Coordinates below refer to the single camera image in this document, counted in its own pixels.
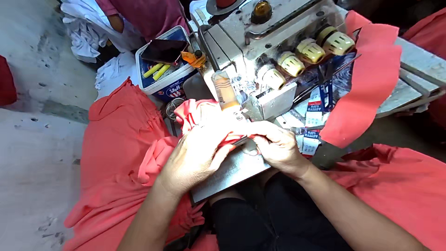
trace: hand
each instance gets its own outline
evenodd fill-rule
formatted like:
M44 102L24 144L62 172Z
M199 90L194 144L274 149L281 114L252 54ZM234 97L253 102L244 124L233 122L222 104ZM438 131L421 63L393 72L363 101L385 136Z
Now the hand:
M271 122L248 123L240 133L250 135L263 158L293 179L301 178L312 165L299 152L294 133Z
M218 122L192 128L180 139L156 182L169 193L182 196L218 170L227 154L235 148L225 145L217 150L230 132L227 124Z

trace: person's lap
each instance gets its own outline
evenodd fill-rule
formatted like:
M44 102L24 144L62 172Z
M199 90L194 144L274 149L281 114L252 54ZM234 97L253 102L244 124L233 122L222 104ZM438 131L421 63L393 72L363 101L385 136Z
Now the person's lap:
M306 191L275 174L264 188L271 228L244 200L224 198L211 208L221 251L351 250Z

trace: red fabric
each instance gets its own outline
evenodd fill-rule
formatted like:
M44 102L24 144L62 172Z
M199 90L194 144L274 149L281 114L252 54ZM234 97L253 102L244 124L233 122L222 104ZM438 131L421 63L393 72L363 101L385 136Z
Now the red fabric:
M202 233L192 247L184 251L219 251L217 236L215 234Z
M332 179L432 251L446 247L446 164L408 148L373 144L343 157Z
M81 158L81 196L64 224L64 250L115 250L178 139L155 105L127 79L89 111ZM204 223L189 195L170 222L167 242Z
M353 65L351 91L336 104L320 133L324 141L340 148L369 128L399 78L401 46L394 45L398 28L366 21L353 11L347 15L350 32L363 25L356 42L361 57Z
M420 20L403 38L446 59L446 8ZM428 112L435 122L446 128L446 95L431 102Z
M175 109L174 113L177 115L177 122L182 125L181 130L183 135L200 123L212 121L213 118L222 116L219 103L213 99L198 101L195 99L186 100ZM237 122L234 116L231 116L229 119L231 118L234 119L234 122ZM239 134L229 134L219 146L233 144L242 137L243 135Z
M16 87L6 58L0 56L0 105L10 105L17 101Z

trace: white cloth pile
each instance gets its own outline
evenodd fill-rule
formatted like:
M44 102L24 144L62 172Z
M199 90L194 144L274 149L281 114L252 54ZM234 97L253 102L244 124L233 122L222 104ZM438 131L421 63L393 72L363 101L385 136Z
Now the white cloth pile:
M124 32L116 32L95 0L62 0L61 10L72 40L71 51L79 60L95 63L97 49L104 47L108 39L120 52L143 45L141 34L126 20Z
M98 89L98 99L108 96L130 76L134 85L138 85L135 55L124 52L110 59L96 74L95 88Z

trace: person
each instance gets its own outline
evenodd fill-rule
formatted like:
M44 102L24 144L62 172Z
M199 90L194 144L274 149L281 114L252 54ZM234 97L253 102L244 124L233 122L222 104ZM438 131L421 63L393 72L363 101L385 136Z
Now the person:
M188 31L182 6L178 0L96 0L111 27L124 31L127 19L141 32L147 42L169 29L181 25Z
M196 126L181 138L118 251L163 249L182 195L214 173L234 148L225 145L216 151L228 133L223 127ZM264 186L271 227L237 195L210 199L220 250L429 250L305 159L292 132L260 121L237 133L250 135L280 172Z

